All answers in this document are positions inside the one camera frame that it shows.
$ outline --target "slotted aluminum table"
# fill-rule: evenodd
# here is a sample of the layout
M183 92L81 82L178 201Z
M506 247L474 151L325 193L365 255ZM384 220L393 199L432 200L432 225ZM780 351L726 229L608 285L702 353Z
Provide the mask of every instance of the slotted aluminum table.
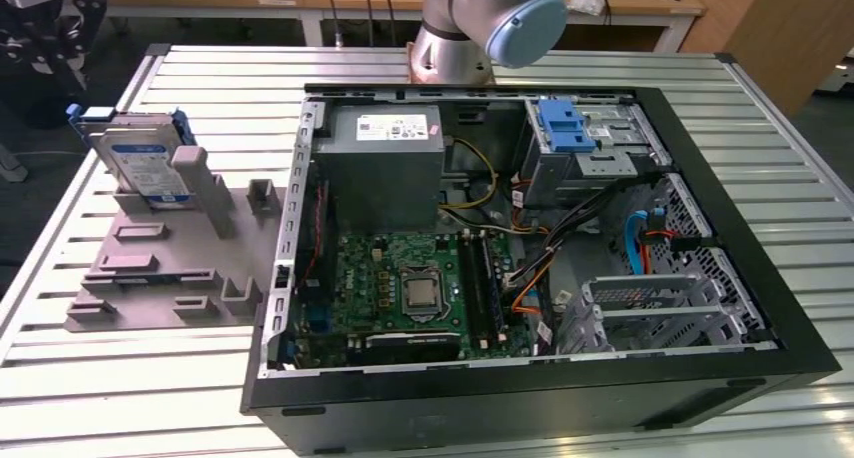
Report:
M187 112L226 181L286 182L307 82L405 82L401 50L153 46L119 108ZM665 91L844 371L694 429L406 456L854 455L854 200L737 65L712 55L554 53L500 83ZM3 457L290 452L238 412L250 328L71 334L66 308L118 210L93 153L0 304Z

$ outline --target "sticker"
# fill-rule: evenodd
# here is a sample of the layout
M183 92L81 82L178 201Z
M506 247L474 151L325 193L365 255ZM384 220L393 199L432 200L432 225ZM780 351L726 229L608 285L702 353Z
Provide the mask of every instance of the sticker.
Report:
M190 199L190 191L170 165L170 152L163 145L114 145L113 154L122 174L139 194L153 201L177 203Z
M297 2L291 0L258 0L258 4L267 6L297 6Z
M546 341L546 343L552 345L552 328L549 328L549 325L545 321L541 321L540 325L537 325L537 334Z
M608 126L592 126L588 128L588 134L590 136L608 136L612 137L612 132L609 131Z
M524 208L525 207L525 193L522 193L520 190L513 190L512 198L513 198L513 206L516 206L517 208Z
M357 140L428 140L428 115L362 115L357 120Z

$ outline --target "blue cable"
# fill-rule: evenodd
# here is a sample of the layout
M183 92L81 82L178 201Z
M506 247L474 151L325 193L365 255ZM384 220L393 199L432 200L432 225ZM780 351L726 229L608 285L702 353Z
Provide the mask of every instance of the blue cable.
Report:
M626 243L626 256L629 257L629 266L632 267L632 272L636 275L644 274L644 262L641 261L641 254L638 252L638 248L636 247L636 220L648 219L646 211L636 211L629 218L626 218L626 229L624 230L624 239Z

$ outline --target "ram slot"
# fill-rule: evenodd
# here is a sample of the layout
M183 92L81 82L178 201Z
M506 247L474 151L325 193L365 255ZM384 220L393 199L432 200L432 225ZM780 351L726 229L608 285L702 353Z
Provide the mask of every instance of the ram slot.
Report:
M493 315L493 336L500 342L506 341L508 337L504 334L505 330L505 316L502 314L502 302L501 302L501 288L498 271L493 268L493 253L490 250L489 240L481 240L481 254L484 255L484 263L486 266L488 274L488 301L490 305L490 315Z
M461 236L460 263L461 283L466 301L466 315L472 346L488 349L493 341L489 304L489 262L485 261L484 239L480 236Z

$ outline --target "yellow cable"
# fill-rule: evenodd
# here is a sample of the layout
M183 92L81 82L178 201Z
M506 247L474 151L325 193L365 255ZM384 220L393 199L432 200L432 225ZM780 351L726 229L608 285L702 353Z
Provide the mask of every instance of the yellow cable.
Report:
M486 155L481 153L481 150L478 150L478 148L476 148L476 146L462 138L454 138L454 142L462 143L464 146L466 146L466 148L469 148L472 152L478 156L478 158L481 158L481 161L484 161L484 163L486 164L486 167L490 169L490 178L493 179L493 184L490 185L490 192L486 194L484 198L476 201L472 201L469 203L449 203L448 205L440 205L440 208L444 208L444 209L465 210L465 209L481 206L484 203L490 201L490 199L493 198L493 195L496 195L496 190L498 188L498 175L496 174L493 163L490 163L490 160L488 159Z

